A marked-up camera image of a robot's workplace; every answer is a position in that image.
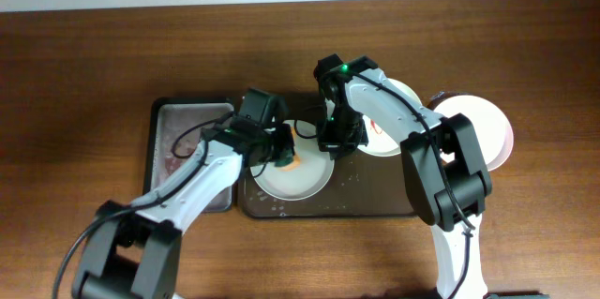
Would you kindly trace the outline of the orange green sponge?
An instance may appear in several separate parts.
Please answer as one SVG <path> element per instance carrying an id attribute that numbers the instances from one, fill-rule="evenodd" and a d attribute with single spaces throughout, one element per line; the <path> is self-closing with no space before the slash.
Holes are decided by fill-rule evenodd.
<path id="1" fill-rule="evenodd" d="M 294 134 L 289 125 L 283 124 L 276 130 L 273 148 L 273 162 L 276 168 L 289 170 L 291 166 L 298 164 Z"/>

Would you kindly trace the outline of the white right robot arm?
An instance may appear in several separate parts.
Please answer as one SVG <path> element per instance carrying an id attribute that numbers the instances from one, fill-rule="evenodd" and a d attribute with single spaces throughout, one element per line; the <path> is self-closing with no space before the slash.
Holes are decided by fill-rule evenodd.
<path id="1" fill-rule="evenodd" d="M 368 143 L 364 120 L 374 121 L 399 145 L 409 203 L 431 228 L 438 296 L 487 298 L 479 232 L 492 183 L 470 119 L 419 105 L 366 56 L 344 62 L 331 54 L 313 75 L 325 108 L 320 150 L 333 160 L 351 154 Z"/>

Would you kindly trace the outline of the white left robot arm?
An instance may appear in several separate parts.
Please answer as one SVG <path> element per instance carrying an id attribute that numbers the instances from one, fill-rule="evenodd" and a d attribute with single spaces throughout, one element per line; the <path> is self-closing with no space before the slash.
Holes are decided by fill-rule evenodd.
<path id="1" fill-rule="evenodd" d="M 173 298 L 185 232 L 241 172 L 293 156 L 289 125 L 232 123 L 202 131 L 192 156 L 128 205 L 105 202 L 78 243 L 74 298 Z"/>

